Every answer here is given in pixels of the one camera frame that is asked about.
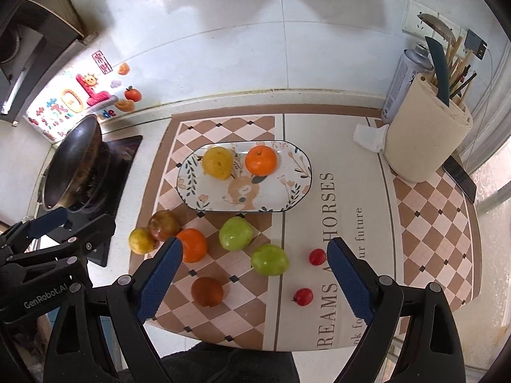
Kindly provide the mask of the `white wall socket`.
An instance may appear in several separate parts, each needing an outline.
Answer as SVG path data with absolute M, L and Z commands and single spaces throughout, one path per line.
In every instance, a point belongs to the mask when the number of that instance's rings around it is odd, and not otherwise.
M 404 10 L 404 19 L 402 22 L 402 31 L 407 35 L 416 36 L 424 39 L 426 36 L 432 37 L 446 48 L 448 41 L 444 37 L 444 33 L 438 30 L 438 26 L 445 25 L 456 41 L 461 37 L 461 42 L 465 41 L 467 30 L 461 26 L 451 22 L 447 17 L 437 11 L 417 2 L 416 0 L 408 0 Z

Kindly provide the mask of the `black frying pan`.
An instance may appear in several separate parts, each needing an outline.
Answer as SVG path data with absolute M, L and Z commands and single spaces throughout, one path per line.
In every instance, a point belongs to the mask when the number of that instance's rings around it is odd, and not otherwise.
M 42 188 L 46 209 L 69 207 L 80 197 L 102 143 L 94 114 L 86 115 L 66 135 L 47 168 Z

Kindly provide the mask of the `red cherry tomato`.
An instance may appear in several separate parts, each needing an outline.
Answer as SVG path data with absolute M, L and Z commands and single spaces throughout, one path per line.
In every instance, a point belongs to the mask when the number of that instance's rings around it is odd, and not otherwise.
M 326 252 L 323 249 L 316 248 L 311 251 L 308 260 L 312 266 L 321 266 L 326 262 Z
M 293 301 L 300 307 L 305 307 L 311 304 L 314 300 L 314 293 L 309 288 L 297 289 L 293 295 Z

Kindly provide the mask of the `floral oval ceramic plate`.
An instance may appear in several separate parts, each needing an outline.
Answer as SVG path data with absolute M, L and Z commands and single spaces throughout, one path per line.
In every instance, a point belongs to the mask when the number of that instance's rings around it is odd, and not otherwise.
M 290 142 L 242 141 L 219 143 L 233 160 L 231 174 L 219 180 L 204 171 L 207 144 L 191 152 L 181 163 L 177 192 L 190 208 L 203 212 L 282 213 L 296 206 L 312 186 L 312 165 L 307 154 Z M 275 152 L 272 173 L 255 175 L 246 167 L 251 150 L 267 147 Z

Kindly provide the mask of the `large green apple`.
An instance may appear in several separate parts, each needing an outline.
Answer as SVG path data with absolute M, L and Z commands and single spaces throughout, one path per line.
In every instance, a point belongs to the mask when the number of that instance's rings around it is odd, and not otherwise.
M 289 260 L 285 251 L 277 245 L 259 246 L 251 256 L 251 266 L 263 276 L 279 276 L 287 271 Z

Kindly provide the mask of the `colourful wall stickers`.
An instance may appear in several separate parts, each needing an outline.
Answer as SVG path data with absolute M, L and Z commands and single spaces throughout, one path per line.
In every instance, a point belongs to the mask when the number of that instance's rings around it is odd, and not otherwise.
M 96 49 L 66 65 L 37 95 L 25 118 L 52 143 L 93 114 L 99 122 L 136 110 L 142 92 L 131 81 L 130 66 L 114 64 Z

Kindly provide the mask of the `metal ladle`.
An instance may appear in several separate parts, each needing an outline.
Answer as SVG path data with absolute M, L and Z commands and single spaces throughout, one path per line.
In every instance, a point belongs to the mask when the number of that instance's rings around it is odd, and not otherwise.
M 447 42 L 453 43 L 455 41 L 455 35 L 451 28 L 438 17 L 424 12 L 419 13 L 417 17 Z

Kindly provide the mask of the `white spray can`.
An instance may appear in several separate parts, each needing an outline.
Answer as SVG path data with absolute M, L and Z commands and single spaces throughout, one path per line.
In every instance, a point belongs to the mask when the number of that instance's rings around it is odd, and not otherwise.
M 389 124 L 395 118 L 416 76 L 432 70 L 429 50 L 423 43 L 418 42 L 413 49 L 404 50 L 382 108 L 381 118 L 384 123 Z

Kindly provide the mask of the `large bright orange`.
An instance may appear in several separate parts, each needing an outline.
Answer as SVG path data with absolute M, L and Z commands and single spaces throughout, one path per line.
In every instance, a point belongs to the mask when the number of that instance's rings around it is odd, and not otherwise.
M 265 145 L 251 148 L 245 157 L 245 167 L 253 176 L 269 176 L 278 165 L 275 151 Z

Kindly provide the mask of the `yellow lemon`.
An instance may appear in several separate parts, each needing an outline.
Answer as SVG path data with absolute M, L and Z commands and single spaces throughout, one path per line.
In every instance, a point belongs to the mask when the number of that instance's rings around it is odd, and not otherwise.
M 137 227 L 130 232 L 128 245 L 132 252 L 145 255 L 157 249 L 159 242 L 154 239 L 147 227 Z
M 224 147 L 212 147 L 203 155 L 201 163 L 206 175 L 226 180 L 233 169 L 233 156 Z

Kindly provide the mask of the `black range hood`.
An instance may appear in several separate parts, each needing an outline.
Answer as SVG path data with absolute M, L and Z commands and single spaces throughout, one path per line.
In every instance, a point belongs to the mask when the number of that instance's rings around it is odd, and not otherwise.
M 20 120 L 86 35 L 70 0 L 1 0 L 2 121 Z

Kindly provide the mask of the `dark rough orange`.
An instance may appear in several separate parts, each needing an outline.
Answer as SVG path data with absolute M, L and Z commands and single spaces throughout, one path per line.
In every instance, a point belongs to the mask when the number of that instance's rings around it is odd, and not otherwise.
M 215 278 L 198 278 L 191 286 L 191 296 L 202 307 L 215 307 L 223 301 L 224 289 Z

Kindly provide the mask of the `black wall charger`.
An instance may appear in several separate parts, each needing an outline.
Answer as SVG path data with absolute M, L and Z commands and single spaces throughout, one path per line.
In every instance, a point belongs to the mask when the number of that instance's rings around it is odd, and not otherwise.
M 487 50 L 487 44 L 485 40 L 479 37 L 473 30 L 468 29 L 465 37 L 464 46 L 466 50 L 471 50 L 473 55 L 479 60 L 483 59 L 483 56 Z

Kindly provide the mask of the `small shiny tangerine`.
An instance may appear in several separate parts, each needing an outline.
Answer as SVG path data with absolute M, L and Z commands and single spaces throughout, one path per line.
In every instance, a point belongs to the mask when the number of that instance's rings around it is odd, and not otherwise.
M 178 233 L 177 238 L 183 246 L 183 261 L 197 263 L 208 252 L 208 243 L 200 231 L 195 228 L 186 228 Z

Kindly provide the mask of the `black smartphone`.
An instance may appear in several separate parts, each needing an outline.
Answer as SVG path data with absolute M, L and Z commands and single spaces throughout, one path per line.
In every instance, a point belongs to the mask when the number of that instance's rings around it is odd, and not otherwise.
M 477 186 L 461 164 L 455 160 L 454 156 L 449 156 L 445 160 L 443 163 L 443 170 L 461 189 L 469 202 L 474 204 L 477 197 Z

